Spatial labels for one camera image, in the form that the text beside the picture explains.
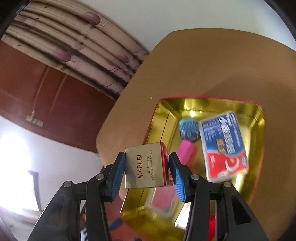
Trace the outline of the gold Marubi cream box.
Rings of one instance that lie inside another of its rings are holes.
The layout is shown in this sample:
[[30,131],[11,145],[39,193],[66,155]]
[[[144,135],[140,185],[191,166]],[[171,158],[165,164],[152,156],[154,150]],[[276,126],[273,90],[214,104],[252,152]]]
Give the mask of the gold Marubi cream box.
[[169,154],[163,142],[125,149],[125,187],[156,188],[173,185]]

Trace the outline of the blue white toothpaste box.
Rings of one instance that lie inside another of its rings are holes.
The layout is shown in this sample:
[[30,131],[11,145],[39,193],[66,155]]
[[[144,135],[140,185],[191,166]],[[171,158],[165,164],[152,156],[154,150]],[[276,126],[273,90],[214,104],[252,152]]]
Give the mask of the blue white toothpaste box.
[[234,112],[201,120],[199,132],[209,182],[220,183],[248,173],[248,157]]

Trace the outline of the pink rectangular eraser block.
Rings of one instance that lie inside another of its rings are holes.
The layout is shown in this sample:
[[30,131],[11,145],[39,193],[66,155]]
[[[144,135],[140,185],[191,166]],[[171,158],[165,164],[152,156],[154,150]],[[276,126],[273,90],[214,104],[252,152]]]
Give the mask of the pink rectangular eraser block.
[[197,152],[198,149],[195,144],[189,140],[182,140],[177,151],[180,163],[183,165],[189,165],[195,159]]

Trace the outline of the red gold-lined tin box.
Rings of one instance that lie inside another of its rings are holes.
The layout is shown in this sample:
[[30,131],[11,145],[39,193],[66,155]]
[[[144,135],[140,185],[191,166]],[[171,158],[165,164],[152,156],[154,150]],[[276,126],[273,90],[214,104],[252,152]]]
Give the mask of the red gold-lined tin box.
[[164,143],[174,184],[128,190],[123,221],[149,240],[267,240],[248,205],[264,131],[264,111],[254,103],[160,100],[144,145]]

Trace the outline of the blue patterned round cap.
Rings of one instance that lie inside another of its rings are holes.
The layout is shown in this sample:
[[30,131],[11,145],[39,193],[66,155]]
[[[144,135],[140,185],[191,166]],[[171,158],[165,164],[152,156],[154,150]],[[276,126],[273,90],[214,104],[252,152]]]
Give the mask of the blue patterned round cap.
[[198,121],[195,118],[182,118],[179,121],[179,132],[182,140],[194,143],[200,136]]

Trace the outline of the brown wooden door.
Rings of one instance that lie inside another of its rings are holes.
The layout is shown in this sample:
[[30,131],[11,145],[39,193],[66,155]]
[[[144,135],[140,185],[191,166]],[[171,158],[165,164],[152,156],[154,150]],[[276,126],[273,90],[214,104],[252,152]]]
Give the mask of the brown wooden door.
[[[96,152],[115,101],[99,90],[1,42],[1,116],[54,141]],[[26,121],[35,111],[43,127]]]

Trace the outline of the beige patterned curtain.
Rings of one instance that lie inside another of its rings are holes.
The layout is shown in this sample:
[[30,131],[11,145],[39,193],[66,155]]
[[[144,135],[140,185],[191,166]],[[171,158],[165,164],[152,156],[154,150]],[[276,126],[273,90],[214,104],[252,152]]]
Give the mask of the beige patterned curtain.
[[117,100],[148,52],[78,1],[1,1],[1,40]]

